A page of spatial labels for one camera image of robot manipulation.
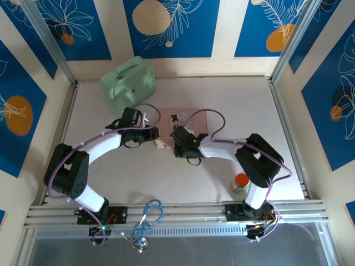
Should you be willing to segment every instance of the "metal frame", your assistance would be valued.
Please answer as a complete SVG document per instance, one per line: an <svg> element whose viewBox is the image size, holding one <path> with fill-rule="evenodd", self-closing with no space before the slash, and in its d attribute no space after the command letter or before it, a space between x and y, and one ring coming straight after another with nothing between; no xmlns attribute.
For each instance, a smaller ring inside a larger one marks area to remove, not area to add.
<svg viewBox="0 0 355 266"><path fill-rule="evenodd" d="M77 94L78 94L78 83L75 83L75 87L74 87L74 90L72 92L72 97L70 98L70 103L69 103L69 106L68 106L68 110L67 110L67 113L65 115L65 120L64 120L64 125L63 125L63 128L62 128L62 132L60 133L59 143L62 143L65 140L65 136L66 136L67 131L68 131L70 117L72 116L72 112L73 112L73 109L74 109L74 104L75 104L75 100L77 98ZM46 196L47 196L47 187L44 187L43 191L42 191L42 194L41 194L41 197L40 197L39 205L43 205L44 204Z"/></svg>
<svg viewBox="0 0 355 266"><path fill-rule="evenodd" d="M32 0L19 0L19 4L57 66L61 68L66 79L72 85L75 85L75 78L67 64L67 60L47 27L36 4Z"/></svg>
<svg viewBox="0 0 355 266"><path fill-rule="evenodd" d="M156 224L151 237L242 236L248 222L227 222L224 204L240 202L167 203L165 216ZM328 216L320 200L275 201L280 209L280 223L315 223L329 265L340 265L328 230ZM127 224L114 228L112 236L129 233L133 223L141 220L144 204L129 204ZM12 265L28 265L36 239L86 238L89 226L77 225L77 206L32 206L27 214L20 250ZM147 216L154 221L157 214Z"/></svg>
<svg viewBox="0 0 355 266"><path fill-rule="evenodd" d="M292 31L290 38L288 39L288 42L286 43L276 63L273 72L270 75L270 79L273 85L280 78L282 71L287 66L288 61L290 60L321 2L322 0L311 0L307 2L300 18L296 23L295 28Z"/></svg>
<svg viewBox="0 0 355 266"><path fill-rule="evenodd" d="M305 168L299 156L299 152L295 143L295 138L293 137L291 126L288 121L287 114L285 113L285 107L278 93L277 86L275 83L272 83L270 79L269 79L269 86L273 97L273 101L275 102L275 107L278 113L278 117L280 118L283 132L285 133L288 148L290 149L291 157L293 159L293 163L295 164L298 178L300 179L300 181L303 181L303 185L306 188L307 197L312 198L312 192L308 189L307 186L307 176L305 173Z"/></svg>

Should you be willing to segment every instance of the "mint green bag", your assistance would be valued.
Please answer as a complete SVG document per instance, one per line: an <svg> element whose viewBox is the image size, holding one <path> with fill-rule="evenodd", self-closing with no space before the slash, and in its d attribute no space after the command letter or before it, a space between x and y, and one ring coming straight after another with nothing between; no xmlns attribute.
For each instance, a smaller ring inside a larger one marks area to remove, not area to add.
<svg viewBox="0 0 355 266"><path fill-rule="evenodd" d="M133 107L155 90L151 65L142 57L134 57L100 79L102 91L118 115Z"/></svg>

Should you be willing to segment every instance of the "blue poster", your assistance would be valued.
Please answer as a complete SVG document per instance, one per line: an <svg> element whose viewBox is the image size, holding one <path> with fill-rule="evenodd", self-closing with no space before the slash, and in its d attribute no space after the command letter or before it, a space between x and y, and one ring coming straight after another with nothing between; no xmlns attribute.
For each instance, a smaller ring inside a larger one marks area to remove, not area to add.
<svg viewBox="0 0 355 266"><path fill-rule="evenodd" d="M341 0L323 0L318 7L316 14L313 16L308 28L303 34L300 43L290 58L289 64L296 73L307 53L312 48L321 31L331 18L334 10L337 8Z"/></svg>
<svg viewBox="0 0 355 266"><path fill-rule="evenodd" d="M346 203L346 207L348 208L351 220L353 220L353 224L355 226L355 201Z"/></svg>
<svg viewBox="0 0 355 266"><path fill-rule="evenodd" d="M219 0L123 0L134 55L211 57Z"/></svg>
<svg viewBox="0 0 355 266"><path fill-rule="evenodd" d="M355 159L355 21L302 89L331 169Z"/></svg>
<svg viewBox="0 0 355 266"><path fill-rule="evenodd" d="M10 0L0 0L0 6L3 8L7 16L10 18L14 26L20 32L28 46L41 62L49 76L54 79L57 72L57 64L50 56L46 47L42 43L39 36L36 34L31 23L28 21L26 15L23 13L21 7Z"/></svg>
<svg viewBox="0 0 355 266"><path fill-rule="evenodd" d="M250 0L235 57L278 57L307 0Z"/></svg>
<svg viewBox="0 0 355 266"><path fill-rule="evenodd" d="M21 7L14 2L0 0L27 43L39 43L39 36ZM93 0L37 0L35 4L68 61L111 60Z"/></svg>
<svg viewBox="0 0 355 266"><path fill-rule="evenodd" d="M0 41L0 170L19 176L46 98Z"/></svg>
<svg viewBox="0 0 355 266"><path fill-rule="evenodd" d="M2 225L2 221L5 218L5 211L3 211L2 209L0 209L0 226Z"/></svg>

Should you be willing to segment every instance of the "gray floor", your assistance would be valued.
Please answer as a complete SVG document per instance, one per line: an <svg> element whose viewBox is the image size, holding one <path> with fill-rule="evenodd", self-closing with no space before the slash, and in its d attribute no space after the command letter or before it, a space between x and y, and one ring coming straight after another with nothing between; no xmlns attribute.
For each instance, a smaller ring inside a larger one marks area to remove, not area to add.
<svg viewBox="0 0 355 266"><path fill-rule="evenodd" d="M93 247L89 239L41 239L30 265L327 265L314 224L281 224L261 243L246 237L150 238L142 254L122 238Z"/></svg>

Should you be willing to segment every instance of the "small bottle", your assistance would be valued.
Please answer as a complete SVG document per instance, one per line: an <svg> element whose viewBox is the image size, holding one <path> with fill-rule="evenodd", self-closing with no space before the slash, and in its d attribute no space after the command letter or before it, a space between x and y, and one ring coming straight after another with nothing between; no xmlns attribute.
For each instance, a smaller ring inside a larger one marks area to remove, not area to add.
<svg viewBox="0 0 355 266"><path fill-rule="evenodd" d="M248 190L250 187L250 180L248 176L244 173L239 173L231 183L231 191L239 193L243 190Z"/></svg>

